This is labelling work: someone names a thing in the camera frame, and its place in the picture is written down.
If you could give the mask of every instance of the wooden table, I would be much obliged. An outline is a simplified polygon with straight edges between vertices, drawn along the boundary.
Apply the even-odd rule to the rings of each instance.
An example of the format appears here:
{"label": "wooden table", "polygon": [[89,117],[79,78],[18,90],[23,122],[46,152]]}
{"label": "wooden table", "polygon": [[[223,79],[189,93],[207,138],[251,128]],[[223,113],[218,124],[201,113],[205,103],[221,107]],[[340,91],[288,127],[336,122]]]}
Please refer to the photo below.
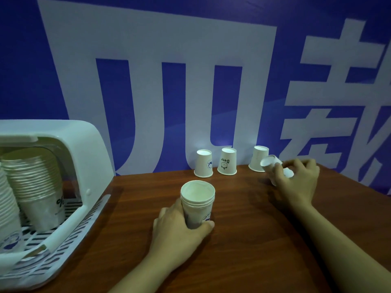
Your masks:
{"label": "wooden table", "polygon": [[[300,224],[278,202],[264,173],[216,168],[216,226],[160,292],[331,292],[335,284]],[[100,218],[65,268],[37,292],[107,292],[148,251],[151,227],[192,171],[115,177]],[[314,206],[369,255],[391,270],[391,199],[321,168]]]}

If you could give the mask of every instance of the blue backdrop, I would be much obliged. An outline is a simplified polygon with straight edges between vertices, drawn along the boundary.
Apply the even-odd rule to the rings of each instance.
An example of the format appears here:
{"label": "blue backdrop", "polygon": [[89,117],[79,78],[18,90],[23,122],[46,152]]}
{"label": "blue backdrop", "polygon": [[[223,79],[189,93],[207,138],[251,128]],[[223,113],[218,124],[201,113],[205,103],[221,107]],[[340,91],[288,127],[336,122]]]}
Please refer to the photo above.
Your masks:
{"label": "blue backdrop", "polygon": [[[0,0],[0,118],[89,121],[108,134],[118,174],[188,169],[195,149],[221,146],[242,151],[244,164],[258,144],[281,159],[313,156],[387,194],[389,8],[391,0]],[[223,34],[209,54],[213,33]],[[249,45],[244,53],[236,40]]]}

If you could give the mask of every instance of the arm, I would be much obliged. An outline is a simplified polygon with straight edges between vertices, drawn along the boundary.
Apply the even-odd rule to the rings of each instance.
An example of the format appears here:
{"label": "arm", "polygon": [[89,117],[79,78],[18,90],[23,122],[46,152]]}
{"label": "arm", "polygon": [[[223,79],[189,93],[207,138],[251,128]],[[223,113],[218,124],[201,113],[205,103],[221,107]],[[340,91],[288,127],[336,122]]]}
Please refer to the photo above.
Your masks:
{"label": "arm", "polygon": [[198,229],[188,229],[178,199],[170,208],[163,208],[153,222],[153,239],[148,255],[109,293],[153,293],[167,276],[182,265],[212,231],[213,221]]}
{"label": "arm", "polygon": [[[282,171],[287,166],[296,171],[290,179]],[[274,173],[281,196],[308,232],[341,292],[391,292],[391,273],[312,206],[319,175],[315,160],[276,164]]]}

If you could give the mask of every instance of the stack of paper cups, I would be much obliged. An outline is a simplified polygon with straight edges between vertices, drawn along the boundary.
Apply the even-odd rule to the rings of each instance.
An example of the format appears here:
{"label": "stack of paper cups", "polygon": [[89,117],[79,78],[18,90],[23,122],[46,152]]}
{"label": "stack of paper cups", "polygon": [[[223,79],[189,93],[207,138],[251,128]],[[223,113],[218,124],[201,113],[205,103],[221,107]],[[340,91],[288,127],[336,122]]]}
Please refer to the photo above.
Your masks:
{"label": "stack of paper cups", "polygon": [[198,228],[204,221],[210,219],[215,200],[215,188],[204,181],[187,182],[181,188],[181,200],[187,227]]}
{"label": "stack of paper cups", "polygon": [[7,178],[0,169],[0,253],[23,251],[19,208]]}
{"label": "stack of paper cups", "polygon": [[200,178],[209,178],[213,175],[212,152],[206,149],[197,151],[194,174]]}
{"label": "stack of paper cups", "polygon": [[236,149],[230,147],[221,149],[221,157],[217,171],[228,176],[236,174]]}
{"label": "stack of paper cups", "polygon": [[62,179],[56,157],[31,147],[2,155],[2,167],[20,207],[39,232],[65,220]]}
{"label": "stack of paper cups", "polygon": [[265,146],[254,146],[253,157],[248,167],[255,172],[264,172],[261,167],[261,160],[269,155],[269,148]]}
{"label": "stack of paper cups", "polygon": [[[260,163],[261,167],[263,167],[263,169],[267,173],[267,175],[271,181],[271,184],[273,184],[274,186],[276,186],[276,180],[274,177],[273,168],[276,163],[282,164],[282,161],[280,159],[278,159],[276,157],[276,155],[269,155],[269,156],[263,158]],[[293,171],[287,167],[283,169],[283,172],[287,178],[291,178],[294,175]]]}

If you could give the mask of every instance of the wood grain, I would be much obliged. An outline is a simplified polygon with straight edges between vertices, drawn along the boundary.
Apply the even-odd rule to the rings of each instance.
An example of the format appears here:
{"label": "wood grain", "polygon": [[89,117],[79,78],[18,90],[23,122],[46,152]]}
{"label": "wood grain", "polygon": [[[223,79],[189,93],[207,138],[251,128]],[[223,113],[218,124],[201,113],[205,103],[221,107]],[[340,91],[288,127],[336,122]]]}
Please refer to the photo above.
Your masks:
{"label": "wood grain", "polygon": [[[335,285],[300,224],[264,173],[216,168],[216,226],[160,292],[332,292]],[[113,195],[61,273],[36,292],[107,292],[148,251],[151,227],[192,171],[115,177]],[[391,270],[391,199],[321,168],[315,207]]]}

